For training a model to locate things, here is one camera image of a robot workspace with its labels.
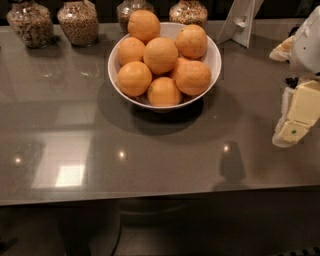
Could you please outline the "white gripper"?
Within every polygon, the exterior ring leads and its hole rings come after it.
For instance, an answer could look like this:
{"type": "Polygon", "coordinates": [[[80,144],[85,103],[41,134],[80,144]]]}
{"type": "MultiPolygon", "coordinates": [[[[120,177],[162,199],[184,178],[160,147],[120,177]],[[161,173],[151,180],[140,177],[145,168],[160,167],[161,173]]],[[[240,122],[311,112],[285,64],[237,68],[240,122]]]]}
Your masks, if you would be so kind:
{"type": "MultiPolygon", "coordinates": [[[[299,76],[320,77],[320,6],[317,6],[296,31],[269,54],[272,60],[290,60],[299,76]]],[[[281,118],[272,143],[281,148],[297,144],[320,118],[320,82],[304,80],[295,88],[286,87],[282,95],[281,118]]]]}

